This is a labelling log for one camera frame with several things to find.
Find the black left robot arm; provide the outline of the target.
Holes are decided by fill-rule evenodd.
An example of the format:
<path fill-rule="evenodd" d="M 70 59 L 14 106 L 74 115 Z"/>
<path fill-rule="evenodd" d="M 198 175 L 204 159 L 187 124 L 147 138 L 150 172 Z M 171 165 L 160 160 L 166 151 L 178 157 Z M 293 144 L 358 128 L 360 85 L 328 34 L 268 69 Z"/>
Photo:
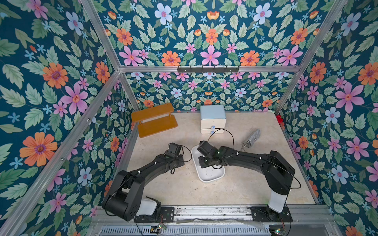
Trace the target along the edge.
<path fill-rule="evenodd" d="M 102 208 L 110 216 L 118 216 L 131 221 L 138 216 L 156 219 L 161 212 L 161 203 L 151 197 L 143 197 L 145 186 L 156 177 L 185 165 L 183 146 L 175 143 L 168 145 L 168 150 L 159 154 L 145 166 L 116 174 L 102 202 Z"/>

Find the white plastic storage tray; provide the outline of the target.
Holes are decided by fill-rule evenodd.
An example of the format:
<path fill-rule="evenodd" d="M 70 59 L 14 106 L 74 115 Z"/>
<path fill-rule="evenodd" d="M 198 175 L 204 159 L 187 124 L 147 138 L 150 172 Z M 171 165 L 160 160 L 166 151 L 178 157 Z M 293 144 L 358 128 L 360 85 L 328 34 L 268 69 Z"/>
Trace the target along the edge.
<path fill-rule="evenodd" d="M 202 154 L 197 150 L 197 148 L 198 145 L 194 146 L 191 153 L 199 179 L 204 183 L 210 183 L 223 178 L 225 175 L 224 167 L 221 167 L 220 169 L 214 169 L 211 166 L 203 169 L 201 168 L 199 157 L 202 156 Z"/>

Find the black hook rail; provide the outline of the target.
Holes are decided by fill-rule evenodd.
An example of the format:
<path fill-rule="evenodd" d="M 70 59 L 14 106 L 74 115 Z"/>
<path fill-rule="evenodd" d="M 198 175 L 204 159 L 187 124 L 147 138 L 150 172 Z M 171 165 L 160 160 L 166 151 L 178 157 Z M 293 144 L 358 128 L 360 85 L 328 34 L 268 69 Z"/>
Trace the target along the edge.
<path fill-rule="evenodd" d="M 183 73 L 234 73 L 239 72 L 238 66 L 178 66 L 177 72 Z"/>

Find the orange wooden shelf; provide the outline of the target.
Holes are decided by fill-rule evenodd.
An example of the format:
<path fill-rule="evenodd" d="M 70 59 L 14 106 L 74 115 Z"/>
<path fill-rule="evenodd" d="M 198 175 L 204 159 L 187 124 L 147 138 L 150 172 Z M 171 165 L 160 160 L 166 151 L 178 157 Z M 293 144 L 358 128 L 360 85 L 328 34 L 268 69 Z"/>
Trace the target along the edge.
<path fill-rule="evenodd" d="M 132 121 L 138 124 L 140 138 L 155 135 L 178 126 L 173 105 L 166 103 L 132 113 Z"/>

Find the grey-blue drawer cabinet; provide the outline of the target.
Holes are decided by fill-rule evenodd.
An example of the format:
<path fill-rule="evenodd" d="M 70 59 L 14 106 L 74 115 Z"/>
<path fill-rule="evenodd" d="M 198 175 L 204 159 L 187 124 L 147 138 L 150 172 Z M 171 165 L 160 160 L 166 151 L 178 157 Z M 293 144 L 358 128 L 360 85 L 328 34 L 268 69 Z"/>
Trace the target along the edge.
<path fill-rule="evenodd" d="M 225 109 L 222 105 L 204 105 L 200 107 L 201 134 L 224 133 L 226 124 Z"/>

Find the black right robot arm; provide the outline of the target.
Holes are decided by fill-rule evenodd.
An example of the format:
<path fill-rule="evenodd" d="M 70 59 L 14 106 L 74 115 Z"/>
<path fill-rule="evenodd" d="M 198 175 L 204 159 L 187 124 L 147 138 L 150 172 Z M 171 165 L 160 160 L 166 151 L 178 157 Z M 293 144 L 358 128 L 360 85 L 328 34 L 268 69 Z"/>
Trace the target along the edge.
<path fill-rule="evenodd" d="M 197 150 L 202 169 L 213 166 L 237 166 L 262 173 L 271 189 L 268 207 L 282 213 L 294 179 L 294 168 L 277 151 L 255 154 L 237 151 L 221 146 L 216 148 L 207 141 L 201 141 Z"/>

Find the red strawberry toy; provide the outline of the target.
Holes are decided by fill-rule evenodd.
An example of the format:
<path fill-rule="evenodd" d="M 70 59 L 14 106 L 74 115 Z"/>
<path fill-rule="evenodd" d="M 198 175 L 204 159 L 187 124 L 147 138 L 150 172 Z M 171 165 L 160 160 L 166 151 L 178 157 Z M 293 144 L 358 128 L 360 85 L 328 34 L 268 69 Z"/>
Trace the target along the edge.
<path fill-rule="evenodd" d="M 279 124 L 282 124 L 284 122 L 284 120 L 283 120 L 283 118 L 282 118 L 281 115 L 277 115 L 276 119 L 277 119 L 277 121 L 278 121 Z"/>

